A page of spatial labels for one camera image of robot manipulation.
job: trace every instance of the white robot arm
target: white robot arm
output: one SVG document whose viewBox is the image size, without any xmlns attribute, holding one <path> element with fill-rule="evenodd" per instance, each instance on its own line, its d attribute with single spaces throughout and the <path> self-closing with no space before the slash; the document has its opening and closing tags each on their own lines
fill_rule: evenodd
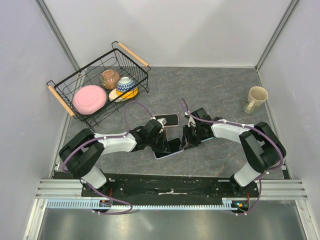
<svg viewBox="0 0 320 240">
<path fill-rule="evenodd" d="M 211 119 L 203 108 L 194 111 L 192 115 L 201 119 Z M 227 122 L 222 118 L 216 117 L 215 119 Z M 165 119 L 163 118 L 151 119 L 145 126 L 130 130 L 127 135 L 125 133 L 104 135 L 93 133 L 86 128 L 69 141 L 60 150 L 59 155 L 62 161 L 65 161 L 71 152 L 85 141 L 103 137 L 103 139 L 89 144 L 86 151 L 78 151 L 66 164 L 73 178 L 84 179 L 98 189 L 107 181 L 105 175 L 95 167 L 95 163 L 101 155 L 115 152 L 135 152 L 143 150 L 145 147 L 151 147 L 156 153 L 171 153 L 164 124 Z M 249 126 L 257 128 L 269 136 L 281 150 L 282 156 L 285 157 L 285 148 L 267 123 L 260 122 Z M 230 178 L 236 188 L 244 188 L 280 160 L 274 147 L 250 129 L 224 123 L 203 123 L 192 117 L 189 118 L 188 125 L 183 127 L 180 149 L 196 147 L 212 138 L 224 138 L 242 144 L 248 162 Z"/>
</svg>

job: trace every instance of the pink plate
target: pink plate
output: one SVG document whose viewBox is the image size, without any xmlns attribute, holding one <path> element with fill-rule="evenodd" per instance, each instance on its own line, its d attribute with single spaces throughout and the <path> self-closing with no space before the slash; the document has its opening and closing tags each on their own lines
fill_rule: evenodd
<svg viewBox="0 0 320 240">
<path fill-rule="evenodd" d="M 88 85 L 76 92 L 72 102 L 80 114 L 90 115 L 105 105 L 107 97 L 102 87 Z"/>
</svg>

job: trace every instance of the gray wall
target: gray wall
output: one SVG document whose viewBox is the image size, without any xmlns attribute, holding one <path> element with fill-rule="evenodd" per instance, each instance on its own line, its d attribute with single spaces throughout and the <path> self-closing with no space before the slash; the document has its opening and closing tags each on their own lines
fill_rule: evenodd
<svg viewBox="0 0 320 240">
<path fill-rule="evenodd" d="M 320 2 L 302 0 L 260 73 L 287 163 L 320 224 Z"/>
<path fill-rule="evenodd" d="M 151 66 L 253 67 L 290 0 L 45 2 L 80 66 L 118 40 Z"/>
<path fill-rule="evenodd" d="M 66 112 L 46 87 L 71 65 L 33 0 L 0 4 L 0 239 L 23 238 Z"/>
</svg>

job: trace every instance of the smartphone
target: smartphone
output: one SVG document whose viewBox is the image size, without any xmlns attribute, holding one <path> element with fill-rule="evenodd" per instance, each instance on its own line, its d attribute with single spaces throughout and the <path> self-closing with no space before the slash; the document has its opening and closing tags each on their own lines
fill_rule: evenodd
<svg viewBox="0 0 320 240">
<path fill-rule="evenodd" d="M 168 157 L 169 155 L 174 155 L 183 152 L 183 149 L 180 150 L 180 144 L 181 140 L 179 138 L 175 138 L 168 141 L 171 153 L 153 152 L 155 159 L 163 159 L 165 157 Z"/>
<path fill-rule="evenodd" d="M 166 124 L 164 125 L 164 127 L 177 127 L 177 126 L 179 126 L 179 116 L 176 113 L 153 115 L 153 117 L 155 117 L 156 120 L 165 119 Z"/>
</svg>

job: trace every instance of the black base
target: black base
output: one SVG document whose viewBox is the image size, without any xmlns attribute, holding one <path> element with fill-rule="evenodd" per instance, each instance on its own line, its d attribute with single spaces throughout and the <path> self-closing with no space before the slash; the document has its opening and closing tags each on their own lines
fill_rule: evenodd
<svg viewBox="0 0 320 240">
<path fill-rule="evenodd" d="M 220 205 L 222 198 L 251 198 L 258 196 L 257 184 L 250 183 L 242 192 L 236 195 L 228 178 L 194 177 L 194 176 L 164 176 L 105 173 L 107 179 L 114 181 L 99 189 L 100 192 L 124 200 L 132 205 Z M 72 179 L 70 174 L 56 172 L 54 179 Z M 160 194 L 172 191 L 181 194 Z M 82 189 L 82 197 L 100 197 L 88 186 Z"/>
</svg>

